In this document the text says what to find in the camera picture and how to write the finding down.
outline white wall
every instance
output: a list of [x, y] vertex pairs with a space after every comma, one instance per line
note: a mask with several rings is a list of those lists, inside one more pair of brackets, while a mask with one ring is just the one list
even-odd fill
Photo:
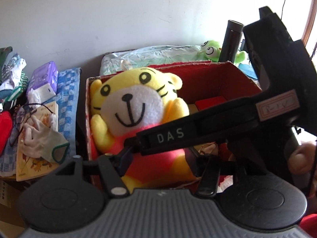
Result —
[[[228, 19], [252, 23], [265, 5], [280, 15], [283, 1], [0, 0], [0, 47], [18, 51], [28, 76], [53, 60], [59, 70], [82, 67], [84, 80], [98, 75], [105, 52], [222, 42]], [[310, 1], [286, 0], [283, 21], [293, 39], [302, 36]]]

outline blue checkered cloth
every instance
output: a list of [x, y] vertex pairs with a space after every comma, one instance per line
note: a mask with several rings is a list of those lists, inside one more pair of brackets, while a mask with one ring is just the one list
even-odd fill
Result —
[[[58, 131], [69, 141], [66, 159], [76, 154], [76, 111], [79, 95], [80, 68], [62, 71], [58, 74], [57, 94], [49, 103], [58, 104]], [[16, 135], [15, 129], [11, 133], [11, 141]], [[17, 145], [11, 147], [9, 140], [0, 156], [0, 176], [8, 177], [15, 174]]]

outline eyeglasses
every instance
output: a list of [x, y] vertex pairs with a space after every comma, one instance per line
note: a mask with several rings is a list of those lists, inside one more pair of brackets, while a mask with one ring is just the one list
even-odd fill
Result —
[[[10, 144], [11, 147], [14, 146], [14, 144], [16, 143], [16, 141], [19, 138], [19, 135], [23, 131], [23, 126], [20, 129], [20, 125], [22, 123], [24, 123], [24, 122], [27, 122], [27, 120], [29, 118], [31, 118], [31, 115], [33, 115], [34, 113], [37, 112], [37, 108], [33, 109], [33, 107], [32, 107], [34, 105], [44, 106], [44, 107], [46, 107], [46, 109], [48, 111], [50, 111], [50, 113], [53, 114], [52, 110], [50, 110], [46, 105], [43, 105], [43, 104], [31, 103], [31, 104], [25, 104], [25, 105], [20, 106], [19, 109], [17, 110], [16, 117], [15, 117], [15, 123], [13, 125], [12, 131], [11, 131], [11, 135], [10, 135], [10, 138], [9, 138], [9, 144]], [[28, 113], [29, 113], [29, 116], [26, 119], [26, 121], [24, 121], [25, 116]]]

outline white glove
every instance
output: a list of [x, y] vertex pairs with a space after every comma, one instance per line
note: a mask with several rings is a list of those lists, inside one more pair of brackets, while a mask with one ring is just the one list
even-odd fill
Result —
[[62, 163], [69, 142], [61, 133], [47, 127], [34, 115], [31, 119], [35, 127], [27, 123], [23, 126], [25, 129], [24, 143], [21, 145], [23, 154], [33, 158], [42, 157], [48, 162]]

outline yellow tiger plush toy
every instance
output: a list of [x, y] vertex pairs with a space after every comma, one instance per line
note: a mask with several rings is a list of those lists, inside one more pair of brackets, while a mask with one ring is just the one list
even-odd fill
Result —
[[[116, 155], [126, 138], [187, 116], [188, 106], [176, 93], [181, 87], [182, 80], [177, 75], [148, 67], [124, 71], [105, 83], [95, 80], [90, 86], [90, 126], [97, 149]], [[130, 191], [195, 179], [183, 149], [149, 156], [134, 154], [122, 177]]]

